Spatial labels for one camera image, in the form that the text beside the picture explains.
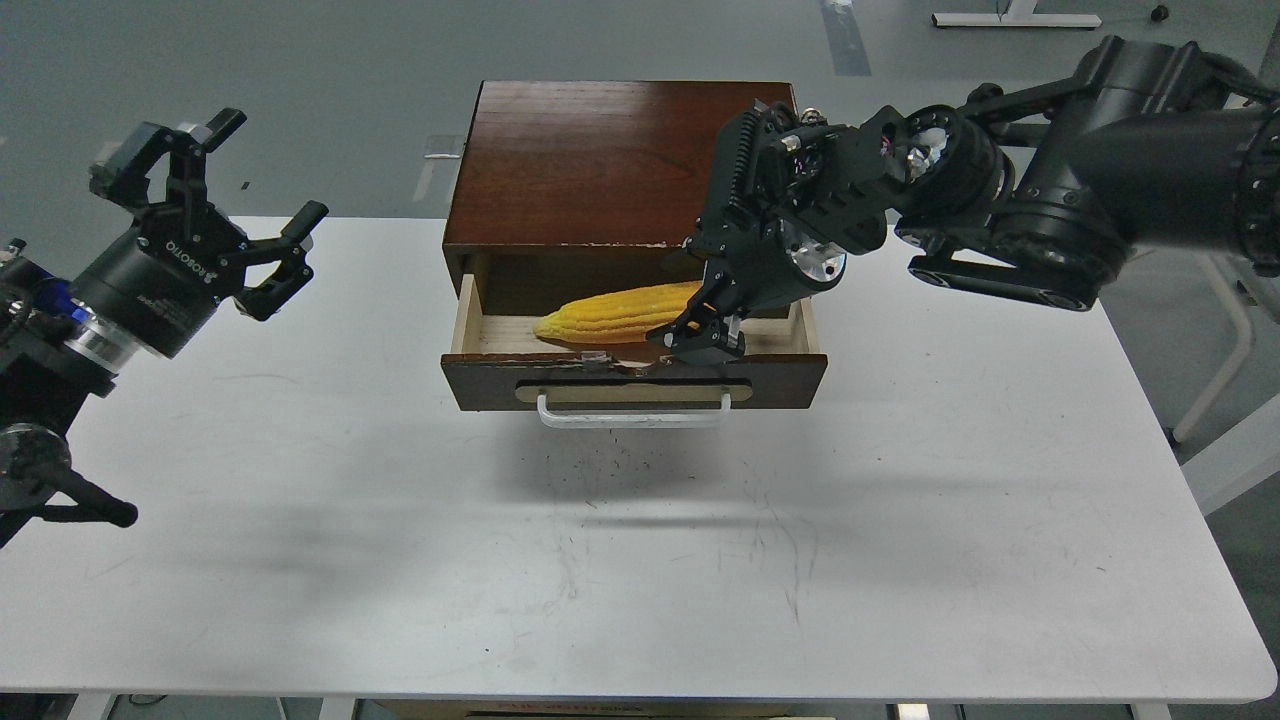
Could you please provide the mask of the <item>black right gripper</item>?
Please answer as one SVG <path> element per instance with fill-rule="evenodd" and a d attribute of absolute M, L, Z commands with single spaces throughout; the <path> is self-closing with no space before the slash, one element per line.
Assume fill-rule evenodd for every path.
<path fill-rule="evenodd" d="M 731 118 L 684 245 L 707 272 L 701 287 L 645 341 L 680 363 L 742 359 L 739 311 L 832 290 L 846 256 L 883 245 L 884 214 L 906 188 L 905 152 L 902 118 L 890 108 L 864 126 L 800 117 L 785 102 Z"/>

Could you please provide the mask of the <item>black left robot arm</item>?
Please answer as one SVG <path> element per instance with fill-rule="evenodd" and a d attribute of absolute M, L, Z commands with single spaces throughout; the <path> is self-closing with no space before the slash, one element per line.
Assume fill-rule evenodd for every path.
<path fill-rule="evenodd" d="M 90 169 L 90 190 L 131 225 L 72 281 L 3 249 L 3 539 L 27 523 L 132 527 L 133 503 L 73 466 L 68 432 L 90 396 L 114 388 L 138 351 L 174 357 L 220 304 L 265 322 L 312 278 L 312 231 L 324 204 L 306 202 L 279 236 L 251 240 L 209 200 L 206 165 L 246 120 L 225 108 L 177 128 L 145 122 Z"/>

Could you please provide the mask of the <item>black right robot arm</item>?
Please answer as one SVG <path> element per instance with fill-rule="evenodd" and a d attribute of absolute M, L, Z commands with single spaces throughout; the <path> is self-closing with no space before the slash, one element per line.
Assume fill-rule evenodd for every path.
<path fill-rule="evenodd" d="M 895 233 L 928 284 L 1091 309 L 1139 245 L 1277 275 L 1277 91 L 1197 44 L 1103 38 L 1064 79 L 859 126 L 756 104 L 719 132 L 684 251 L 701 286 L 649 342 L 733 363 L 740 323 L 832 290 Z"/>

